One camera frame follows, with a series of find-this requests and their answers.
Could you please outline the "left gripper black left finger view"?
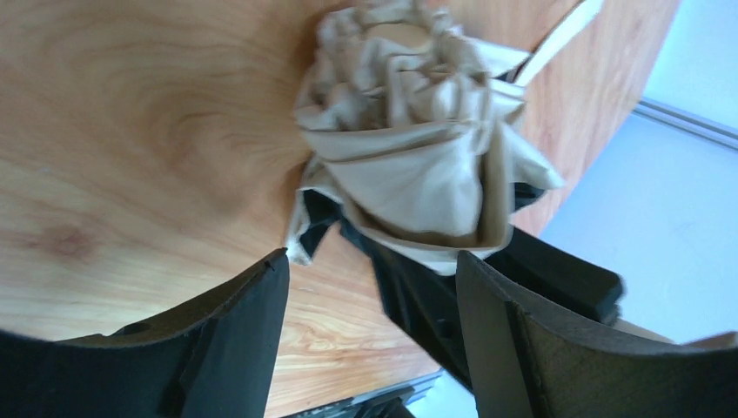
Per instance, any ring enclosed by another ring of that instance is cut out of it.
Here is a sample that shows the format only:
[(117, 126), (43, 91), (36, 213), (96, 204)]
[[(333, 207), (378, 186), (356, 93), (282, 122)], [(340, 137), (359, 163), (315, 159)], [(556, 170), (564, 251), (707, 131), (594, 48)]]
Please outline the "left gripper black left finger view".
[(4, 417), (261, 417), (290, 271), (278, 249), (235, 278), (114, 334), (1, 334)]

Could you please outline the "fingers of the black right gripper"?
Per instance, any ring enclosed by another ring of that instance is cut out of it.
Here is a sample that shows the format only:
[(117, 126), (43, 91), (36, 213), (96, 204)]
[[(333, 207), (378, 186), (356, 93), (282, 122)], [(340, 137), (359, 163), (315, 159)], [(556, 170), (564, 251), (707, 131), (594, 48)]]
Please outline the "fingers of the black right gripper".
[[(465, 388), (471, 388), (456, 278), (368, 239), (347, 220), (342, 235), (371, 262), (385, 315)], [(590, 320), (611, 325), (624, 294), (620, 275), (513, 229), (510, 244), (485, 262), (511, 281)]]

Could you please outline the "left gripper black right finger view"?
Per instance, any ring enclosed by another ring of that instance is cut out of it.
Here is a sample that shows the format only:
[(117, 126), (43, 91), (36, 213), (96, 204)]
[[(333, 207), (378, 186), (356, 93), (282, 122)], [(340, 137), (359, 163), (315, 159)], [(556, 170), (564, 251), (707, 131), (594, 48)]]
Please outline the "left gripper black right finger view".
[(590, 320), (461, 253), (456, 276), (482, 417), (734, 417), (735, 348), (650, 340)]

